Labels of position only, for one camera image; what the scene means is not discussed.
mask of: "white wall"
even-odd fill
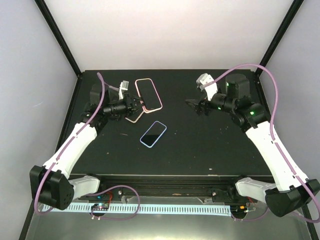
[[[275,125],[293,159],[310,179],[320,180],[320,1],[304,1],[267,68],[279,88]],[[263,88],[269,105],[274,87],[266,74]],[[318,218],[313,203],[313,219]],[[320,235],[320,224],[315,225]]]
[[[80,69],[259,63],[292,0],[46,0]]]
[[[0,4],[0,233],[18,239],[29,171],[54,153],[76,76],[32,0]]]

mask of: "black tabletop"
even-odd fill
[[[83,73],[67,136],[79,120],[93,84],[105,82],[119,87],[129,81],[129,91],[137,95],[134,82],[150,78],[162,100],[163,108],[143,114],[137,123],[124,118],[109,121],[100,135],[87,147],[74,166],[73,174],[99,175],[187,175],[187,176],[261,176],[271,175],[254,144],[242,133],[227,113],[212,111],[198,116],[186,105],[186,99],[198,99],[196,80],[203,74],[217,78],[222,69],[190,70],[87,70]],[[236,70],[250,80],[250,92],[259,103],[254,73]],[[225,92],[222,79],[218,86]],[[167,126],[166,132],[152,148],[140,142],[141,136],[155,122]]]

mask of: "robotic arm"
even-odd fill
[[[75,125],[70,136],[43,166],[35,165],[31,169],[29,176],[33,199],[36,197],[43,176],[53,163],[55,165],[44,182],[39,202],[64,210],[74,199],[98,191],[100,179],[96,175],[86,175],[73,180],[69,180],[69,177],[81,154],[99,135],[108,120],[117,120],[121,115],[128,117],[142,108],[141,99],[127,92],[128,85],[127,81],[121,82],[118,92],[115,89],[107,88],[98,113],[78,135],[79,130],[94,114],[101,98],[101,88],[98,85],[92,87],[90,103],[85,107],[81,121]]]
[[[270,134],[269,113],[259,104],[254,103],[250,96],[249,80],[243,74],[231,74],[225,78],[226,94],[218,90],[216,83],[205,87],[214,79],[207,73],[197,80],[197,88],[204,92],[199,100],[186,100],[198,115],[208,115],[211,110],[226,112],[232,121],[241,128],[247,137],[259,150],[265,163],[269,167],[275,183],[267,183],[241,177],[235,188],[240,196],[251,197],[267,204],[270,210],[278,217],[282,217],[311,201],[309,194],[297,180],[296,175],[315,195],[320,190],[316,179],[308,179],[307,175],[294,162],[276,130],[273,128],[275,140]],[[293,174],[290,167],[278,150],[276,143],[282,149],[287,160],[295,170]]]

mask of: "blue phone case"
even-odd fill
[[[154,143],[153,143],[151,146],[148,146],[148,145],[146,145],[143,141],[141,141],[141,139],[144,137],[144,135],[146,135],[146,133],[152,128],[152,126],[153,126],[155,123],[159,123],[159,124],[163,125],[163,126],[165,127],[165,129],[164,129],[163,132],[159,135],[159,137],[154,141]],[[152,148],[152,147],[156,144],[156,142],[158,142],[159,138],[165,133],[166,130],[167,130],[167,126],[166,126],[166,125],[164,125],[163,123],[161,123],[161,122],[159,122],[159,121],[155,121],[155,122],[151,125],[151,127],[149,127],[149,129],[142,135],[142,137],[140,138],[140,143],[142,143],[143,145],[145,145],[147,148]]]

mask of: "gray floor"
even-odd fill
[[[262,213],[250,212],[248,218]],[[34,216],[27,240],[310,240],[305,222],[272,213],[255,222],[208,215],[138,214],[127,221],[92,220],[86,213]]]

